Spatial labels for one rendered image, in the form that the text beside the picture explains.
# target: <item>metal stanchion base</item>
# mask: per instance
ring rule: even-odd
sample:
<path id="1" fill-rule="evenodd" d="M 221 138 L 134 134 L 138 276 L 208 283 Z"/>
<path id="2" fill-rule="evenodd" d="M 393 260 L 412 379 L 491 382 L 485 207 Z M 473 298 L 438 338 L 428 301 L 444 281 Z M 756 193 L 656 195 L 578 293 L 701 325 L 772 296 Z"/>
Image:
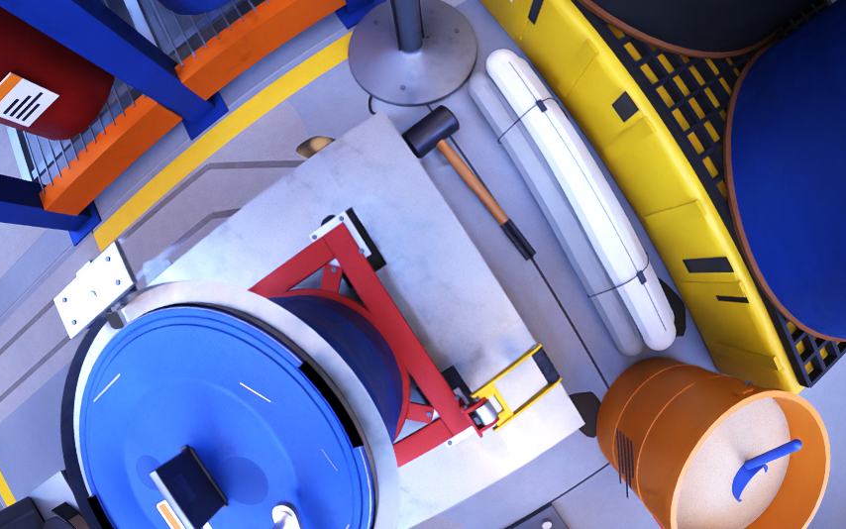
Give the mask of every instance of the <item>metal stanchion base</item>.
<path id="1" fill-rule="evenodd" d="M 476 66 L 476 34 L 466 17 L 440 0 L 422 0 L 423 48 L 404 53 L 389 2 L 355 26 L 351 73 L 370 95 L 394 105 L 425 105 L 455 92 Z"/>

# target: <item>gray floor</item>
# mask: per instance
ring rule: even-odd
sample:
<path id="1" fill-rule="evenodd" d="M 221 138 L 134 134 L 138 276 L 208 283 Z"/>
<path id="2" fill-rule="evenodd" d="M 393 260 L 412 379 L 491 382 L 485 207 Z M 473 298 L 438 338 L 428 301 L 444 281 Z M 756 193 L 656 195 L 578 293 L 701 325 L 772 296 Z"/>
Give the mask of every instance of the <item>gray floor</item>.
<path id="1" fill-rule="evenodd" d="M 476 28 L 478 68 L 484 69 L 484 58 L 497 48 L 517 50 L 477 0 L 462 2 L 460 9 Z M 336 18 L 325 19 L 242 75 L 223 91 L 225 99 L 236 108 L 305 56 L 343 34 Z M 443 159 L 429 155 L 424 166 L 531 333 L 545 345 L 565 388 L 602 397 L 609 382 L 649 355 L 629 358 L 616 351 L 540 208 L 465 88 L 443 104 L 462 124 L 455 136 L 459 147 L 537 249 L 537 268 L 519 257 Z M 398 128 L 409 127 L 426 113 L 425 109 L 402 109 L 376 101 L 373 109 L 387 113 Z M 152 211 L 151 218 L 127 232 L 122 244 L 133 268 L 139 271 L 144 263 L 173 261 L 249 197 L 291 170 L 290 166 L 268 165 L 237 168 L 231 163 L 295 160 L 294 147 L 305 138 L 339 137 L 369 115 L 368 97 L 351 78 L 347 64 L 333 68 L 207 161 L 225 165 L 208 167 L 176 188 L 163 206 Z M 11 148 L 7 136 L 3 143 L 3 134 L 0 128 L 0 172 L 8 173 L 13 169 L 3 166 L 2 159 L 8 159 Z M 181 127 L 166 135 L 99 197 L 103 218 L 187 145 Z M 617 195 L 646 250 L 656 255 L 618 189 Z M 45 231 L 19 252 L 20 248 L 9 243 L 18 233 L 0 227 L 0 467 L 15 495 L 21 497 L 63 467 L 58 403 L 75 341 L 64 342 L 65 335 L 53 327 L 50 299 L 98 250 L 91 237 L 72 247 L 66 233 Z M 663 266 L 657 264 L 656 272 L 671 284 Z M 662 356 L 713 369 L 689 316 L 686 335 Z M 802 395 L 822 414 L 834 454 L 828 491 L 811 527 L 846 527 L 846 357 L 817 388 Z M 625 497 L 615 470 L 604 466 L 605 458 L 595 440 L 577 432 L 514 475 L 418 527 L 502 529 L 551 502 L 571 529 L 656 527 L 637 498 Z"/>

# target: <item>red bracket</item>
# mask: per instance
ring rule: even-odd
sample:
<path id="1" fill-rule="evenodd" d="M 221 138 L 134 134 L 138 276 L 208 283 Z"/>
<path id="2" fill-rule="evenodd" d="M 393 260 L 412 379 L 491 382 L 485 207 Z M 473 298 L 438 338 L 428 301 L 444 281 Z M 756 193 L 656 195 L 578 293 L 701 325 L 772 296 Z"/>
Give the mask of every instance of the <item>red bracket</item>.
<path id="1" fill-rule="evenodd" d="M 337 259 L 340 266 L 329 263 Z M 296 289 L 296 285 L 319 269 L 322 272 L 321 289 Z M 348 276 L 352 287 L 364 305 L 339 293 L 342 273 Z M 250 289 L 250 292 L 266 298 L 295 295 L 316 295 L 343 303 L 367 318 L 390 345 L 403 373 L 404 395 L 407 395 L 400 412 L 397 435 L 407 418 L 426 422 L 426 426 L 394 444 L 397 464 L 406 463 L 426 454 L 469 428 L 481 433 L 491 425 L 479 428 L 470 416 L 484 401 L 466 408 L 446 383 L 423 344 L 410 329 L 400 309 L 377 278 L 368 260 L 361 255 L 358 244 L 348 228 L 338 226 L 321 239 L 313 242 L 302 252 L 267 275 Z M 410 378 L 430 401 L 432 407 L 409 401 Z M 435 409 L 439 418 L 426 418 L 426 410 Z"/>

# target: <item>blue handle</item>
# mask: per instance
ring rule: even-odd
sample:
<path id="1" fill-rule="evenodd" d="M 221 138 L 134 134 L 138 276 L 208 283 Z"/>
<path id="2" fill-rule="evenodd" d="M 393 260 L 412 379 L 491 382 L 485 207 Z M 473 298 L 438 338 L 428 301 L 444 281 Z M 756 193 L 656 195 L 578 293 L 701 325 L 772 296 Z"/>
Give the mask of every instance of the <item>blue handle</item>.
<path id="1" fill-rule="evenodd" d="M 802 441 L 799 439 L 793 439 L 784 445 L 774 448 L 773 450 L 761 454 L 751 460 L 748 460 L 745 464 L 743 464 L 743 468 L 751 471 L 752 469 L 759 468 L 770 461 L 777 460 L 783 456 L 788 456 L 793 452 L 798 452 L 802 449 Z"/>

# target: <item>blue shovel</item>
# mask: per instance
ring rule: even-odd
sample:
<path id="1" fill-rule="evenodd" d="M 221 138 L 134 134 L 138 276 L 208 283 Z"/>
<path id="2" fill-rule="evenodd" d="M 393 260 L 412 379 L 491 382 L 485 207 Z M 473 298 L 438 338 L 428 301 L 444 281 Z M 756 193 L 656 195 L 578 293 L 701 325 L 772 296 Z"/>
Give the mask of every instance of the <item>blue shovel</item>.
<path id="1" fill-rule="evenodd" d="M 773 450 L 757 456 L 752 460 L 748 460 L 746 463 L 743 464 L 743 467 L 740 467 L 740 470 L 737 471 L 737 475 L 733 477 L 733 497 L 737 499 L 737 501 L 742 501 L 740 499 L 740 494 L 743 493 L 743 489 L 746 488 L 747 483 L 750 482 L 750 479 L 755 476 L 760 469 L 763 469 L 763 472 L 766 472 L 768 467 L 766 463 L 775 461 L 783 456 L 788 456 L 792 452 L 798 452 L 802 449 L 802 441 L 799 439 L 793 439 L 784 445 L 774 448 Z"/>

